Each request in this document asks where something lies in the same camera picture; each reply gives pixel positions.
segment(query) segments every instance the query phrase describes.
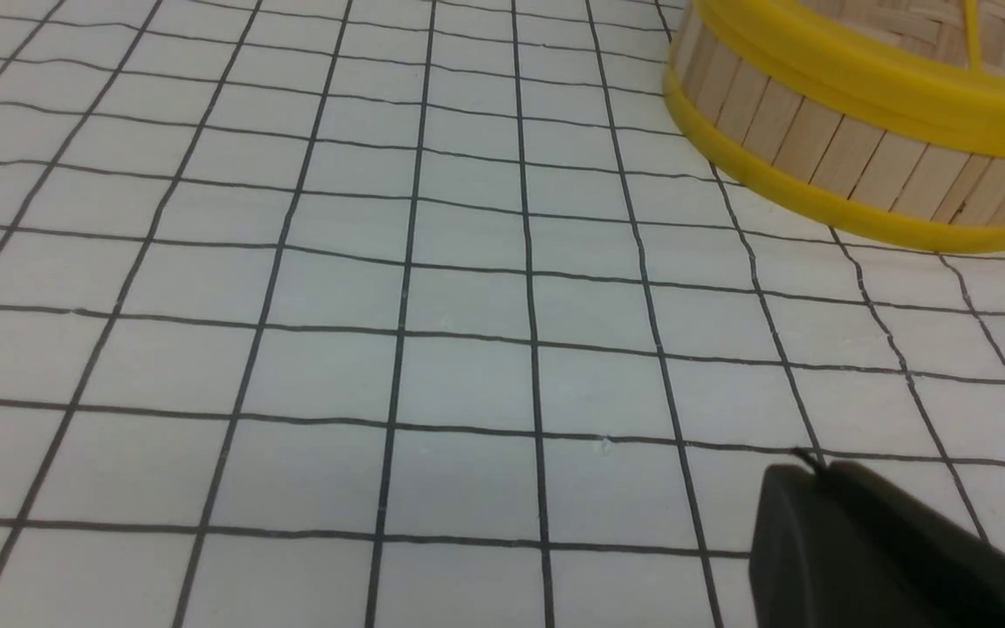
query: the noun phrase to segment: woven basket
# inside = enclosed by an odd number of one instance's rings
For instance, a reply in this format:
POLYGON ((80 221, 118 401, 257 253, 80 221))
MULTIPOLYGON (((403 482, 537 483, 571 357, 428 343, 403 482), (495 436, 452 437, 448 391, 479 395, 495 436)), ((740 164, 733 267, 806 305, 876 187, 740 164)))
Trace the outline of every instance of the woven basket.
POLYGON ((703 154, 790 209, 906 246, 1005 248, 1005 0, 690 0, 665 90, 703 154))

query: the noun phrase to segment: black object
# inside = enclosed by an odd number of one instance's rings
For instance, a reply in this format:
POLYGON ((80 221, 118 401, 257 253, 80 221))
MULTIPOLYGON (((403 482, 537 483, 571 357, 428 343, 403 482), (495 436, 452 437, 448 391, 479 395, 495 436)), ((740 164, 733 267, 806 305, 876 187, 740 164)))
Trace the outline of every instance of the black object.
POLYGON ((855 462, 766 469, 759 628, 1005 628, 1005 556, 855 462))

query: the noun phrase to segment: black grid line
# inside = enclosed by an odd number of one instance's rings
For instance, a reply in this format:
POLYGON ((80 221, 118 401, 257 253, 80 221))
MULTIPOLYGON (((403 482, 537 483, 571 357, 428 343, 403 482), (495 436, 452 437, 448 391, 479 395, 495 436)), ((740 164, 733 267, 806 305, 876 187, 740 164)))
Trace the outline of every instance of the black grid line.
MULTIPOLYGON (((246 30, 243 30, 242 38, 246 38, 247 32, 250 31, 251 25, 254 24, 254 18, 258 15, 258 10, 262 6, 262 0, 256 1, 254 8, 250 11, 250 16, 247 20, 246 30)), ((339 35, 336 36, 336 46, 335 52, 333 52, 331 63, 328 65, 328 73, 325 75, 324 90, 328 91, 328 87, 332 84, 332 78, 336 71, 336 61, 338 61, 338 53, 344 41, 344 31, 347 30, 347 16, 351 13, 352 0, 347 0, 347 5, 344 7, 344 15, 340 23, 339 35)), ((240 42, 235 46, 235 55, 231 56, 231 62, 235 60, 235 56, 238 56, 239 48, 242 47, 242 38, 240 42)), ((227 76, 227 71, 223 72, 223 76, 220 78, 220 83, 218 89, 213 95, 212 102, 208 104, 208 110, 204 111, 204 122, 208 120, 208 116, 211 115, 211 110, 213 104, 215 104, 215 97, 219 95, 219 91, 223 88, 224 78, 227 76)), ((305 148, 305 158, 300 164, 299 174, 296 175, 296 184, 294 190, 292 190, 292 196, 289 202, 289 209, 284 215, 284 219, 281 225, 281 234, 278 237, 278 246, 276 246, 274 251, 274 265, 270 268, 270 277, 268 277, 266 285, 266 296, 262 299, 262 309, 259 313, 258 326, 254 330, 254 338, 251 340, 250 351, 247 355, 247 363, 243 368, 242 379, 239 382, 239 391, 235 395, 235 405, 232 409, 231 418, 228 421, 227 432, 224 433, 222 445, 220 445, 219 458, 216 461, 215 471, 212 472, 212 480, 210 486, 208 486, 208 496, 204 499, 203 512, 200 517, 200 532, 196 534, 195 542, 192 545, 192 553, 188 557, 188 570, 185 572, 184 580, 181 585, 181 593, 178 598, 178 603, 176 603, 176 612, 173 615, 173 628, 180 628, 184 625, 185 612, 188 611, 189 598, 192 595, 192 585, 195 581, 196 569, 198 569, 200 564, 200 556, 203 553, 204 540, 207 537, 208 525, 210 525, 212 510, 215 509, 215 498, 219 495, 220 483, 223 480, 223 469, 226 467, 228 453, 230 453, 231 444, 235 440, 235 429, 239 425, 239 413, 242 410, 243 402, 247 398, 248 386, 250 386, 250 378, 254 373, 254 364, 258 360, 258 353, 261 347, 262 336, 264 331, 266 331, 266 322, 268 316, 270 315, 270 307, 272 301, 274 301, 274 289, 276 287, 276 279, 278 279, 278 273, 281 269, 281 258, 284 255, 284 242, 289 237, 289 228, 292 225, 292 218, 294 218, 296 212, 296 206, 300 202, 300 191, 305 186, 305 178, 308 176, 308 168, 310 168, 310 163, 313 159, 313 150, 316 147, 316 137, 321 130, 321 123, 324 119, 325 104, 328 103, 327 98, 322 98, 321 103, 316 111, 316 117, 313 120, 313 131, 308 140, 307 147, 305 148)))
POLYGON ((945 259, 944 255, 938 255, 938 257, 941 259, 941 262, 944 263, 945 267, 948 267, 949 270, 952 270, 953 273, 956 274, 956 280, 961 283, 961 296, 964 298, 965 305, 969 306, 969 311, 976 320, 976 323, 980 325, 980 329, 984 333, 984 337, 988 339, 988 344, 995 351, 998 361, 1002 363, 1002 367, 1005 369, 1005 354, 1002 353, 1002 350, 998 347, 998 343, 995 341, 995 337, 990 333, 988 323, 986 323, 980 313, 976 311, 975 303, 972 301, 972 294, 969 294, 969 284, 964 280, 964 274, 961 273, 961 269, 952 265, 952 263, 949 263, 949 261, 945 259))
POLYGON ((9 64, 13 63, 13 61, 17 59, 17 55, 20 55, 21 51, 23 51, 25 46, 29 46, 30 41, 32 41, 33 38, 35 38, 36 33, 39 30, 41 30, 44 24, 48 23, 49 17, 52 17, 52 13, 56 13, 57 11, 59 11, 61 5, 63 4, 64 0, 56 0, 56 3, 52 5, 52 8, 49 9, 47 12, 45 12, 44 16, 41 17, 41 19, 36 20, 36 24, 33 25, 33 28, 31 28, 27 33, 27 35, 25 35, 25 38, 21 41, 21 43, 17 45, 17 47, 15 48, 15 50, 13 50, 13 52, 10 52, 10 56, 7 56, 7 58, 3 60, 3 64, 0 64, 0 76, 3 75, 3 72, 5 70, 7 70, 9 64))
POLYGON ((933 425, 933 419, 929 417, 929 410, 926 410, 925 403, 922 402, 922 396, 918 393, 917 382, 914 381, 914 375, 910 373, 910 368, 907 367, 906 355, 902 354, 900 349, 898 349, 897 343, 894 341, 894 335, 889 332, 889 327, 886 326, 884 321, 882 321, 882 317, 878 315, 876 306, 870 302, 868 293, 866 293, 866 285, 863 282, 863 267, 860 265, 860 262, 855 261, 855 258, 852 257, 852 254, 848 250, 848 246, 844 245, 843 240, 840 239, 840 235, 836 233, 835 228, 832 228, 830 231, 832 231, 832 235, 836 239, 836 243, 840 245, 840 250, 844 254, 844 257, 848 258, 848 261, 852 262, 852 265, 855 267, 855 283, 858 286, 858 290, 860 290, 860 294, 863 295, 863 300, 868 303, 866 308, 868 308, 870 312, 870 319, 873 319, 878 326, 878 329, 881 329, 882 334, 885 334, 886 345, 889 346, 890 351, 893 351, 894 357, 897 358, 898 365, 901 366, 901 370, 903 371, 906 377, 906 387, 910 390, 910 397, 914 398, 914 405, 917 406, 918 414, 921 414, 922 421, 925 422, 926 429, 929 430, 929 436, 933 438, 933 444, 937 446, 937 452, 941 454, 946 467, 948 467, 949 472, 953 474, 953 481, 956 484, 956 490, 961 494, 961 500, 964 501, 964 507, 967 509, 967 512, 969 512, 969 516, 972 517, 972 525, 975 527, 976 533, 980 536, 980 540, 984 542, 984 544, 990 546, 988 532, 984 530, 984 526, 982 526, 980 521, 980 515, 977 515, 976 508, 972 504, 972 499, 969 499, 969 492, 967 492, 967 489, 964 487, 964 480, 961 479, 960 472, 956 470, 956 465, 953 464, 952 459, 950 459, 949 452, 947 452, 945 444, 942 442, 941 434, 937 433, 937 428, 933 425))
MULTIPOLYGON (((16 399, 0 399, 0 408, 15 408, 25 410, 67 410, 69 403, 51 401, 23 401, 16 399)), ((98 403, 79 403, 78 413, 108 413, 131 417, 156 417, 176 420, 193 421, 231 421, 230 413, 192 413, 192 411, 165 410, 144 407, 98 405, 98 403)), ((240 413, 243 421, 263 422, 263 424, 282 424, 294 426, 360 426, 386 430, 389 426, 385 420, 361 419, 353 417, 298 417, 282 416, 282 414, 240 413)), ((764 453, 770 456, 784 456, 792 452, 792 446, 765 446, 741 444, 741 442, 715 442, 698 439, 677 439, 655 436, 631 436, 630 434, 606 434, 583 432, 542 432, 534 430, 486 428, 486 426, 434 425, 415 424, 415 422, 400 421, 393 426, 399 432, 411 433, 463 433, 474 436, 491 436, 504 438, 530 438, 541 436, 546 440, 574 440, 585 442, 610 441, 612 444, 637 444, 655 446, 686 446, 689 449, 705 449, 712 452, 743 452, 764 453)), ((901 462, 926 462, 926 464, 945 464, 941 456, 929 456, 924 453, 880 453, 857 452, 848 449, 823 449, 825 456, 849 460, 890 460, 901 462)), ((1005 459, 988 457, 955 457, 949 460, 958 466, 981 466, 1005 468, 1005 459)))
MULTIPOLYGON (((116 82, 116 78, 120 74, 120 68, 122 68, 124 64, 127 63, 128 59, 131 58, 132 53, 135 52, 135 48, 137 44, 142 40, 142 36, 144 35, 145 30, 147 30, 148 24, 150 23, 151 20, 153 20, 153 17, 157 15, 157 11, 161 8, 161 3, 162 0, 155 0, 155 3, 153 3, 150 9, 150 13, 147 15, 147 19, 145 19, 144 23, 142 24, 141 30, 139 30, 139 32, 136 33, 135 39, 131 41, 131 44, 128 46, 127 51, 123 53, 123 59, 120 60, 119 67, 117 67, 115 71, 111 72, 111 76, 108 76, 108 81, 104 84, 103 88, 100 88, 98 94, 95 95, 95 98, 92 99, 90 107, 88 107, 88 112, 95 111, 96 104, 98 104, 99 100, 102 100, 103 97, 107 95, 107 92, 109 89, 111 89, 112 84, 116 82)), ((52 163, 56 163, 56 161, 59 161, 61 156, 63 156, 64 151, 68 150, 69 144, 71 144, 72 139, 75 138, 76 133, 79 132, 80 128, 83 127, 83 124, 87 122, 87 118, 88 118, 87 115, 80 116, 80 120, 78 121, 78 123, 76 123, 76 126, 73 127, 72 130, 68 133, 67 138, 64 138, 60 148, 56 151, 56 154, 53 156, 52 163)), ((27 210, 29 204, 32 203, 33 196, 35 196, 36 192, 40 190, 45 180, 48 180, 51 172, 52 172, 51 164, 50 166, 45 167, 44 171, 41 172, 41 175, 39 176, 38 180, 36 180, 36 183, 33 184, 32 190, 25 196, 23 204, 21 204, 21 207, 19 208, 19 210, 17 210, 15 218, 13 218, 11 222, 11 226, 13 228, 15 228, 17 224, 21 222, 21 219, 23 219, 23 216, 25 214, 25 210, 27 210)), ((157 214, 159 215, 156 216, 155 225, 153 225, 153 228, 155 229, 157 225, 157 219, 160 218, 160 211, 157 212, 157 214)), ((3 237, 0 238, 0 254, 3 252, 5 243, 7 243, 8 239, 10 239, 11 234, 12 234, 11 229, 8 229, 7 231, 3 232, 3 237)), ((137 259, 137 262, 141 263, 141 255, 139 259, 137 259)), ((128 290, 129 290, 129 281, 125 282, 123 285, 123 290, 121 290, 120 293, 121 294, 121 297, 119 299, 120 302, 123 302, 123 298, 127 296, 128 290)), ((98 359, 98 350, 102 349, 105 340, 107 340, 108 335, 111 334, 111 328, 113 325, 115 325, 115 319, 110 320, 108 322, 108 325, 104 327, 104 333, 100 335, 99 340, 96 342, 95 349, 92 350, 87 365, 84 366, 83 368, 83 374, 80 377, 80 381, 78 382, 78 385, 76 385, 75 392, 72 393, 72 403, 75 403, 76 405, 78 405, 80 397, 83 395, 83 387, 87 385, 87 378, 88 375, 90 374, 90 370, 92 369, 92 367, 95 366, 95 361, 96 359, 98 359)), ((56 456, 56 450, 59 449, 60 442, 63 441, 64 434, 68 430, 68 425, 71 422, 73 414, 75 414, 75 410, 73 410, 72 408, 72 403, 70 403, 68 408, 64 410, 64 415, 61 418, 60 425, 56 427, 56 433, 53 434, 52 441, 49 444, 49 448, 47 449, 47 452, 45 452, 43 459, 41 459, 41 465, 38 467, 38 470, 36 470, 36 476, 30 482, 30 487, 29 490, 27 490, 27 492, 25 493, 23 503, 21 504, 19 510, 17 510, 17 519, 24 520, 29 516, 29 512, 33 507, 33 503, 35 503, 36 501, 36 493, 40 489, 40 485, 41 482, 44 481, 44 477, 47 476, 49 468, 51 468, 52 466, 52 460, 56 456)), ((1 576, 3 576, 3 569, 5 569, 5 565, 7 565, 7 561, 10 559, 10 554, 13 552, 13 546, 17 544, 17 538, 21 536, 21 530, 22 529, 20 528, 20 526, 12 526, 10 529, 9 536, 7 537, 7 540, 5 540, 3 544, 3 548, 1 548, 0 550, 0 578, 1 576)))
MULTIPOLYGON (((538 480, 538 534, 543 544, 550 542, 550 501, 546 480, 546 426, 542 416, 542 366, 541 343, 538 333, 538 302, 534 296, 534 241, 530 222, 530 189, 526 179, 526 121, 523 119, 522 102, 522 58, 519 52, 519 4, 511 0, 511 29, 514 35, 514 99, 515 112, 519 116, 519 124, 515 125, 519 133, 519 193, 522 196, 522 234, 523 246, 526 247, 526 319, 530 326, 530 378, 531 401, 534 418, 534 461, 536 479, 538 480)), ((542 600, 546 628, 553 628, 558 623, 556 618, 556 603, 553 596, 553 557, 548 549, 542 550, 542 600)))
POLYGON ((429 38, 426 41, 426 60, 424 75, 421 79, 421 112, 418 119, 418 146, 413 159, 413 188, 410 194, 410 215, 406 226, 406 253, 404 254, 404 269, 402 270, 402 291, 398 299, 398 334, 394 338, 394 365, 390 382, 390 405, 387 407, 386 440, 382 449, 382 474, 379 483, 379 504, 375 509, 374 543, 371 545, 370 577, 367 580, 367 610, 364 613, 363 624, 374 628, 379 612, 379 583, 382 577, 382 552, 387 537, 387 505, 390 504, 390 480, 394 464, 394 436, 398 425, 398 405, 402 390, 402 367, 406 358, 406 317, 408 298, 410 298, 410 279, 413 275, 413 238, 418 222, 418 194, 421 190, 421 163, 426 140, 426 116, 429 113, 426 102, 429 102, 429 78, 432 70, 433 31, 436 24, 436 4, 429 7, 429 38))
MULTIPOLYGON (((603 64, 603 57, 599 54, 599 34, 595 28, 595 17, 592 12, 591 0, 584 0, 584 7, 589 17, 589 28, 592 32, 592 43, 595 46, 595 58, 599 66, 599 80, 603 83, 603 103, 606 108, 607 122, 611 125, 611 144, 615 151, 615 163, 618 166, 618 179, 622 184, 623 202, 626 206, 626 214, 631 219, 631 231, 634 234, 635 247, 638 248, 638 275, 642 279, 642 291, 645 294, 646 317, 650 323, 650 333, 653 337, 654 348, 657 350, 658 367, 661 369, 661 381, 665 390, 665 402, 669 407, 669 421, 673 429, 673 436, 677 440, 683 440, 681 430, 681 419, 677 414, 677 401, 673 396, 673 386, 669 379, 669 363, 666 362, 664 347, 661 342, 661 330, 658 329, 657 310, 654 308, 653 292, 650 290, 649 270, 646 269, 645 244, 642 242, 641 231, 638 230, 638 223, 634 219, 634 203, 631 202, 630 183, 626 179, 625 165, 623 164, 623 154, 618 146, 618 133, 615 132, 615 115, 611 106, 611 91, 607 88, 607 74, 603 64)), ((689 468, 689 458, 684 446, 677 447, 677 461, 680 462, 681 477, 684 481, 684 492, 689 503, 689 513, 692 518, 692 532, 697 541, 697 548, 701 550, 700 568, 705 578, 705 589, 709 593, 709 604, 711 615, 716 628, 724 628, 724 617, 719 607, 719 597, 716 593, 716 580, 711 569, 711 561, 707 553, 709 552, 709 541, 705 539, 703 520, 700 513, 700 504, 697 502, 697 492, 692 481, 692 472, 689 468)))

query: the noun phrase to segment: yellow rim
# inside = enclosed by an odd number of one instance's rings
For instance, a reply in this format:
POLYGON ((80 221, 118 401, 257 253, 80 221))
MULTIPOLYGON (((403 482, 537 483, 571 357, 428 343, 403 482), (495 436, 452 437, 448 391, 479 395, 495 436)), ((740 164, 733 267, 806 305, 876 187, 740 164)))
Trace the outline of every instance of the yellow rim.
POLYGON ((665 107, 669 108, 673 122, 706 158, 751 190, 806 218, 897 246, 946 253, 1005 250, 1005 226, 941 225, 889 214, 799 182, 717 131, 685 98, 669 68, 665 69, 664 90, 665 107))
POLYGON ((694 9, 731 50, 799 94, 901 136, 1005 158, 1005 76, 911 55, 797 0, 694 0, 694 9))

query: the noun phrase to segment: wooden slat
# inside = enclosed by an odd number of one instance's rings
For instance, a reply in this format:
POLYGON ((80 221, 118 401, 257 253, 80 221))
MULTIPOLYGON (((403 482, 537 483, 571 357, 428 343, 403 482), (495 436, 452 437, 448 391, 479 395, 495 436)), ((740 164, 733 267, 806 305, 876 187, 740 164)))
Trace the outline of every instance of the wooden slat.
POLYGON ((845 116, 836 129, 829 148, 824 151, 820 166, 816 167, 813 184, 822 190, 848 198, 874 154, 882 129, 870 127, 854 118, 845 116))
POLYGON ((747 61, 739 61, 739 69, 735 71, 735 80, 731 82, 731 90, 724 100, 724 108, 719 112, 716 129, 728 136, 734 143, 742 144, 755 120, 755 112, 763 99, 766 83, 770 81, 766 74, 747 61))
POLYGON ((988 170, 990 164, 989 156, 972 155, 964 164, 961 174, 957 175, 956 182, 949 188, 949 193, 941 201, 941 206, 937 208, 937 214, 933 215, 934 222, 952 222, 965 200, 972 194, 976 184, 984 175, 984 170, 988 170))
POLYGON ((727 92, 731 91, 731 82, 735 80, 735 70, 738 68, 739 55, 721 41, 713 52, 711 67, 705 74, 700 95, 697 95, 695 102, 697 112, 700 112, 700 116, 705 116, 705 120, 709 123, 716 124, 716 120, 719 119, 719 111, 724 107, 727 92))
POLYGON ((801 94, 770 79, 758 104, 758 112, 755 112, 755 120, 751 121, 751 128, 747 130, 747 138, 743 140, 743 148, 758 159, 773 163, 802 99, 801 94))
POLYGON ((886 133, 870 156, 850 199, 878 209, 893 207, 925 148, 924 142, 886 133))
POLYGON ((805 98, 790 125, 790 132, 786 133, 782 148, 778 149, 774 168, 799 182, 809 183, 842 118, 840 112, 805 98))
POLYGON ((705 28, 697 37, 697 43, 692 47, 692 58, 689 59, 689 67, 685 69, 681 76, 681 91, 689 102, 696 102, 697 95, 700 95, 700 88, 705 83, 705 75, 711 67, 711 57, 716 51, 719 40, 713 35, 713 31, 705 28))
POLYGON ((933 218, 968 160, 965 152, 930 144, 890 211, 923 220, 933 218))

